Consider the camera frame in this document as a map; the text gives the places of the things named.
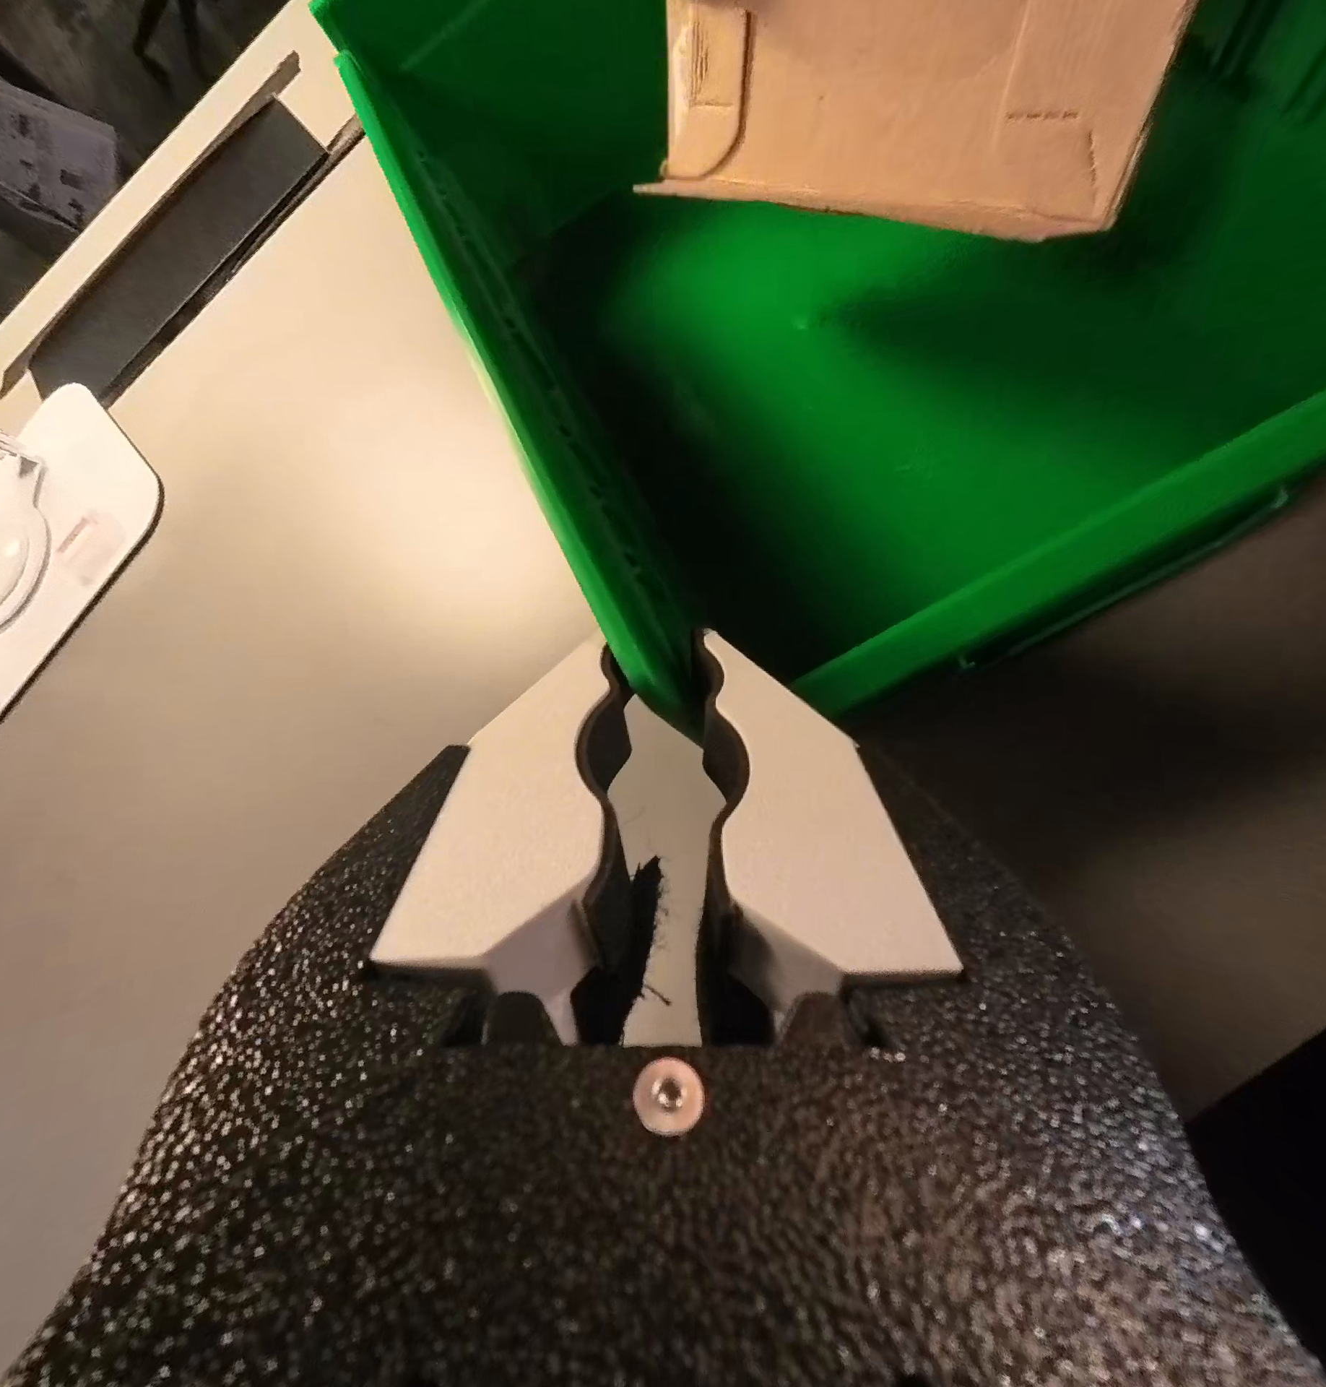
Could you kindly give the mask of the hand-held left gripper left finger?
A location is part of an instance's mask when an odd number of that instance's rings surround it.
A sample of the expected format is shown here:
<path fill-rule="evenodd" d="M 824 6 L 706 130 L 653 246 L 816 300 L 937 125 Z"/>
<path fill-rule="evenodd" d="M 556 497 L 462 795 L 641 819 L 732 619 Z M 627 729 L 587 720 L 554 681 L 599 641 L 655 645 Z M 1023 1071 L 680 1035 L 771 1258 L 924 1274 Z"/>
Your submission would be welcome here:
<path fill-rule="evenodd" d="M 556 1031 L 624 1029 L 633 879 L 609 789 L 629 699 L 592 636 L 471 738 L 372 964 L 536 997 Z"/>

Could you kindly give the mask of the green plastic bin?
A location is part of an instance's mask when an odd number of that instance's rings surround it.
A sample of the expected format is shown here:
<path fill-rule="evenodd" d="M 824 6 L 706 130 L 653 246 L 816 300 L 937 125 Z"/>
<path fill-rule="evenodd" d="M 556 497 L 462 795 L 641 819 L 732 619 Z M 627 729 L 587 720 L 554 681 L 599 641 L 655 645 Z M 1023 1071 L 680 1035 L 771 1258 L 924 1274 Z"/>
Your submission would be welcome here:
<path fill-rule="evenodd" d="M 1326 3 L 1196 3 L 1102 233 L 641 195 L 667 3 L 311 3 L 624 678 L 822 713 L 1032 644 L 1326 466 Z"/>

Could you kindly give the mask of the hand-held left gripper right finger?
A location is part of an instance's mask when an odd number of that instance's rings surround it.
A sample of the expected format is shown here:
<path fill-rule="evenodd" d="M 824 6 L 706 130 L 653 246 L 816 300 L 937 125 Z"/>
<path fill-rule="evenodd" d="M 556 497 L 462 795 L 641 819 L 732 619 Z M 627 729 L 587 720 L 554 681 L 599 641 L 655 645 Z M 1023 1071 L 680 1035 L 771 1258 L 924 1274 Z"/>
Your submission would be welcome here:
<path fill-rule="evenodd" d="M 703 1031 L 782 1031 L 805 997 L 958 978 L 963 961 L 858 743 L 718 631 L 704 771 L 723 795 L 697 944 Z"/>

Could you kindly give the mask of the white card with clear blister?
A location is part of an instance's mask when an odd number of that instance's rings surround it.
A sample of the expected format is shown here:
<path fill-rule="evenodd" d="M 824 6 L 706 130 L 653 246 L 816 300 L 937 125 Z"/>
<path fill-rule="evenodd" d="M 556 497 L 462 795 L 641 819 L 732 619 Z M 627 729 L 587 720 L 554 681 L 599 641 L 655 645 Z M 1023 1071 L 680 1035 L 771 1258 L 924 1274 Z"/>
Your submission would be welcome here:
<path fill-rule="evenodd" d="M 82 384 L 0 430 L 0 721 L 147 543 L 155 469 Z"/>

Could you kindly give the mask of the brown cardboard box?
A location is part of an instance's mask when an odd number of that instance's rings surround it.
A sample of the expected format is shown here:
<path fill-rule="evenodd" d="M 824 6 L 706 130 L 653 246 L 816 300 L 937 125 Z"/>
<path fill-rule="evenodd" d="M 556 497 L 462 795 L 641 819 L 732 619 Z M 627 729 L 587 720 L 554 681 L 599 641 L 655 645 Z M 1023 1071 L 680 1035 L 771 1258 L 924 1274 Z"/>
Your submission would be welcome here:
<path fill-rule="evenodd" d="M 1192 1 L 667 3 L 641 195 L 1017 241 L 1121 216 Z"/>

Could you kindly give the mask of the black and white printed paper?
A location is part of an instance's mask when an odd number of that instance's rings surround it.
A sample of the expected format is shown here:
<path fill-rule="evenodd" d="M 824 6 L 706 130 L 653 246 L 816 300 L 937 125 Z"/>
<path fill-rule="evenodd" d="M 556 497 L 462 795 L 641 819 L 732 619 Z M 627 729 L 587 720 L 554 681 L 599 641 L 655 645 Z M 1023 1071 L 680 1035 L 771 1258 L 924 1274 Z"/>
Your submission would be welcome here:
<path fill-rule="evenodd" d="M 0 77 L 0 207 L 44 233 L 79 233 L 120 184 L 118 131 Z"/>

